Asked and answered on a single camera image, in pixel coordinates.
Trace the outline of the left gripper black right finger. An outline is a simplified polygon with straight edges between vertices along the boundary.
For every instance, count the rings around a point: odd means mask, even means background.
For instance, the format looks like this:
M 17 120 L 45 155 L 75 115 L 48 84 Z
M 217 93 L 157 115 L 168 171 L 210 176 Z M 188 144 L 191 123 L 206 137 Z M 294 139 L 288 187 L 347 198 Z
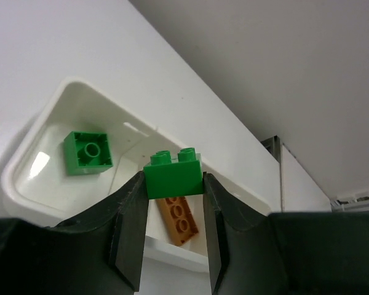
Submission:
M 263 215 L 204 174 L 213 294 L 369 294 L 369 212 Z

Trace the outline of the brown lego brick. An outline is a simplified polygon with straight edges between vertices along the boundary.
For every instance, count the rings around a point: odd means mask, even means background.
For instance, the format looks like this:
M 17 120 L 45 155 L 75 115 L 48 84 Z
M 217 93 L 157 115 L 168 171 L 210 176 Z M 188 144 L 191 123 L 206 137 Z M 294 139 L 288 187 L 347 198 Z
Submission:
M 175 246 L 183 246 L 199 233 L 186 197 L 157 199 L 156 203 Z

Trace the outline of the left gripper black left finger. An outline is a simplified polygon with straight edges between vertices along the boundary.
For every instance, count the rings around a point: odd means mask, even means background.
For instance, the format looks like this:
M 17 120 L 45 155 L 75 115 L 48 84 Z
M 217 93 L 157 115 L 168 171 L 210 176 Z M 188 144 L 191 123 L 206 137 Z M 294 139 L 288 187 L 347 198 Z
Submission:
M 55 227 L 0 218 L 0 294 L 134 294 L 148 203 L 145 176 L 138 172 Z

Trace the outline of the green lego brick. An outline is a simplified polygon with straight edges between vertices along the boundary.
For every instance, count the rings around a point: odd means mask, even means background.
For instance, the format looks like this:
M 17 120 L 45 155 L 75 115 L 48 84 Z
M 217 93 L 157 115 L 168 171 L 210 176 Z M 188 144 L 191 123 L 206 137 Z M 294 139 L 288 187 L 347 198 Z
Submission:
M 175 157 L 158 151 L 143 167 L 150 200 L 204 193 L 202 161 L 193 147 L 181 149 Z
M 63 141 L 63 154 L 69 176 L 100 174 L 113 167 L 106 133 L 72 131 Z

